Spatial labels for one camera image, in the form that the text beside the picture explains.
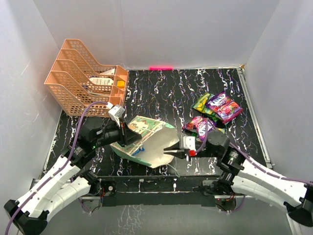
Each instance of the candy bag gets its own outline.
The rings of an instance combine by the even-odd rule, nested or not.
[[[191,121],[189,123],[186,123],[183,126],[183,129],[186,129],[186,130],[192,131],[192,132],[197,132],[200,140],[203,141],[204,137],[205,137],[205,124],[206,124],[206,118],[203,118],[201,116],[197,116],[197,117],[194,117],[193,119],[191,119]],[[213,130],[213,128],[214,127],[212,126],[211,122],[208,122],[208,124],[207,124],[208,132]]]
[[[235,101],[226,95],[225,91],[208,100],[205,105],[213,110],[223,120],[223,123],[232,121],[243,111]]]
[[[214,97],[213,94],[206,92],[200,96],[198,101],[192,107],[195,110],[198,110],[203,114],[206,114],[216,123],[220,119],[220,117],[216,113],[214,113],[212,110],[210,110],[208,107],[205,106],[205,103],[213,97]]]

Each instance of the green snack bag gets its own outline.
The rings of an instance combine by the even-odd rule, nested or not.
[[[217,122],[218,120],[220,120],[220,118],[217,116],[216,113],[214,113],[212,110],[210,110],[210,108],[205,106],[205,103],[213,98],[214,95],[210,94],[208,92],[204,93],[203,95],[200,96],[200,98],[198,99],[198,101],[192,106],[195,110],[200,111],[203,114],[206,114],[207,116],[209,116],[214,122]]]

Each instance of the desk organizer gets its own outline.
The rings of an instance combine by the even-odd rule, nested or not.
[[[111,69],[115,69],[114,75],[101,75]],[[121,66],[99,64],[80,40],[66,39],[45,85],[67,115],[80,116],[95,101],[123,106],[128,75]],[[89,80],[92,77],[111,78],[113,85],[96,85]],[[125,86],[117,87],[118,81],[124,81]],[[109,117],[108,109],[102,104],[93,105],[86,116]]]

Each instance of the pink light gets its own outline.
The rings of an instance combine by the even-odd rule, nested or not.
[[[159,65],[159,66],[150,66],[149,70],[172,70],[173,66]]]

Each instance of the black marble pattern surface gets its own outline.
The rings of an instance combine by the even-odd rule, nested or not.
[[[242,151],[251,155],[256,161],[265,165],[264,156],[248,109],[246,98],[236,69],[193,69],[193,70],[132,70],[125,99],[126,121],[136,115],[160,119],[177,128],[200,113],[192,105],[205,92],[217,94],[225,90],[243,108],[243,112],[226,127],[231,141]],[[44,173],[49,170],[61,150],[74,137],[79,117],[61,114],[59,126],[53,141],[53,148],[46,163]],[[218,175],[216,159],[192,158],[187,162],[174,158],[170,163],[180,175]],[[168,166],[155,169],[121,159],[109,146],[101,147],[96,158],[86,167],[98,176],[142,176],[174,175]]]

